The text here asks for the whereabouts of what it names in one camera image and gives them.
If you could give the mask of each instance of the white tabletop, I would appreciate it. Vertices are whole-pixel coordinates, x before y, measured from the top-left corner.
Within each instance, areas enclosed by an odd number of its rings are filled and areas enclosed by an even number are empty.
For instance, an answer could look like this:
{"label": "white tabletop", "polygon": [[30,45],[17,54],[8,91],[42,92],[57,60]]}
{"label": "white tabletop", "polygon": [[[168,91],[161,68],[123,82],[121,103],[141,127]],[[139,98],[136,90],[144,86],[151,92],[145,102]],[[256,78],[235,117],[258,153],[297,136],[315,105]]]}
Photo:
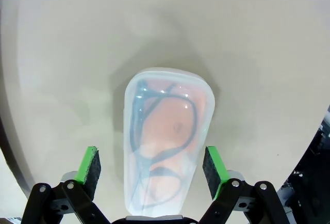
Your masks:
{"label": "white tabletop", "polygon": [[[330,0],[3,0],[1,18],[1,116],[28,184],[56,186],[97,146],[110,220],[128,214],[123,98],[141,69],[207,81],[206,144],[250,184],[283,184],[330,103]],[[181,212],[195,219],[211,203],[200,165]]]}

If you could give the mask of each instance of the translucent lid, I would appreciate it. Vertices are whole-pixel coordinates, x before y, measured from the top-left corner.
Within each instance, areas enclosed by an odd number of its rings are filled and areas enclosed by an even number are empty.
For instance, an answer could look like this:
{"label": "translucent lid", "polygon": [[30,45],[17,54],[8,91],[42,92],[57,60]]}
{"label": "translucent lid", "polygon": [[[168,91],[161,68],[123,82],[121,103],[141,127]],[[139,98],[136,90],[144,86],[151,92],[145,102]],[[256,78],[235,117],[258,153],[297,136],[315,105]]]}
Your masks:
{"label": "translucent lid", "polygon": [[132,215],[178,214],[215,108],[198,75],[153,68],[125,92],[124,191]]}

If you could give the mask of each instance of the bolt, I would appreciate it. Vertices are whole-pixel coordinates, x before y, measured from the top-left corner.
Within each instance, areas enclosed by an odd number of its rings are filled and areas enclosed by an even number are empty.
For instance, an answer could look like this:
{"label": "bolt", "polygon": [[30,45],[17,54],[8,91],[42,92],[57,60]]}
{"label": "bolt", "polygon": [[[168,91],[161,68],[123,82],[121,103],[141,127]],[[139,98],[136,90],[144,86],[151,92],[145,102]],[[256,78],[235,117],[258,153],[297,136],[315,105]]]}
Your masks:
{"label": "bolt", "polygon": [[46,186],[42,185],[40,188],[39,188],[39,191],[40,192],[44,192],[46,190]]}
{"label": "bolt", "polygon": [[232,186],[233,187],[238,187],[239,186],[239,182],[238,181],[232,181]]}
{"label": "bolt", "polygon": [[68,188],[68,189],[73,189],[73,186],[74,186],[73,183],[69,183],[69,184],[67,185],[67,188]]}
{"label": "bolt", "polygon": [[265,190],[265,189],[267,189],[267,185],[266,184],[260,184],[260,188]]}

